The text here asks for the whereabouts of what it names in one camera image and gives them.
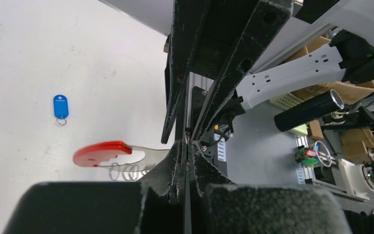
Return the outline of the black cylinder tube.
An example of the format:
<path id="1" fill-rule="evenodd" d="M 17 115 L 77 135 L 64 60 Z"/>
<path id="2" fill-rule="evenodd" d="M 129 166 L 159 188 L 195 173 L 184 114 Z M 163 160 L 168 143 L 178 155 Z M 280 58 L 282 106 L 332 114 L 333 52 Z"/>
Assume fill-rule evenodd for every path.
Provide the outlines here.
<path id="1" fill-rule="evenodd" d="M 275 115 L 274 124 L 281 132 L 286 132 L 344 107 L 340 94 L 331 89 Z"/>

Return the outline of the blue key tag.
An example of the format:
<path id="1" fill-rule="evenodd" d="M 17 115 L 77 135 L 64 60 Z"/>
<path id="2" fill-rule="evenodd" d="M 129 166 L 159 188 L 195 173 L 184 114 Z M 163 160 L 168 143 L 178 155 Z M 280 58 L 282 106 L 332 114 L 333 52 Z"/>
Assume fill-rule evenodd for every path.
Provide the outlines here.
<path id="1" fill-rule="evenodd" d="M 54 117 L 56 123 L 60 126 L 67 124 L 67 117 L 69 116 L 68 99 L 64 95 L 55 95 L 53 98 Z"/>

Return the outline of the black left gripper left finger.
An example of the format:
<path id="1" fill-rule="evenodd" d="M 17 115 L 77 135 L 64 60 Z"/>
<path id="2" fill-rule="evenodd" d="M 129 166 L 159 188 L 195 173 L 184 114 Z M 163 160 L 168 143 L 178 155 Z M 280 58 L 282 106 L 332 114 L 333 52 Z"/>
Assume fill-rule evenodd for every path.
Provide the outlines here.
<path id="1" fill-rule="evenodd" d="M 142 206 L 183 206 L 186 196 L 186 143 L 177 140 L 164 158 L 143 175 Z"/>

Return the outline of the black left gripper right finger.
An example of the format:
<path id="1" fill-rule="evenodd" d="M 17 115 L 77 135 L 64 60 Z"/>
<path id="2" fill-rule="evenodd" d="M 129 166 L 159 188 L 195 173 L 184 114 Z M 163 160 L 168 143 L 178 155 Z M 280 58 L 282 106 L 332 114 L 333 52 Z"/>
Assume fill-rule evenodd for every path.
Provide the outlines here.
<path id="1" fill-rule="evenodd" d="M 190 141 L 188 145 L 188 173 L 190 190 L 196 199 L 204 196 L 209 184 L 234 184 L 204 156 L 199 144 Z"/>

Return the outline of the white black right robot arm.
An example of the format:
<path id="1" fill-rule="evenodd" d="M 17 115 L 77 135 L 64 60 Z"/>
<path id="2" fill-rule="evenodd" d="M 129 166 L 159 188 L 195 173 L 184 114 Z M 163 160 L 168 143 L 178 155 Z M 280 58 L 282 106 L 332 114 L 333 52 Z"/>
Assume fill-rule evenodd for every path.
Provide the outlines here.
<path id="1" fill-rule="evenodd" d="M 305 1 L 296 17 L 339 26 L 330 43 L 291 62 L 250 74 L 290 20 L 291 0 L 176 0 L 166 67 L 166 144 L 180 110 L 189 73 L 213 80 L 193 127 L 199 140 L 234 92 L 250 109 L 275 96 L 333 81 L 374 79 L 374 0 Z"/>

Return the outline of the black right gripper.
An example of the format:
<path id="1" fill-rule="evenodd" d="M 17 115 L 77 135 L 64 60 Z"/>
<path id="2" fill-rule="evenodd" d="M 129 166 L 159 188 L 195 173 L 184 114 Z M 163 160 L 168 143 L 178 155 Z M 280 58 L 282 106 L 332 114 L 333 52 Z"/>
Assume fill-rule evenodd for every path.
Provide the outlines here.
<path id="1" fill-rule="evenodd" d="M 292 0 L 175 0 L 169 40 L 169 99 L 161 143 L 166 144 L 187 87 L 190 68 L 215 79 L 224 101 L 291 18 Z"/>

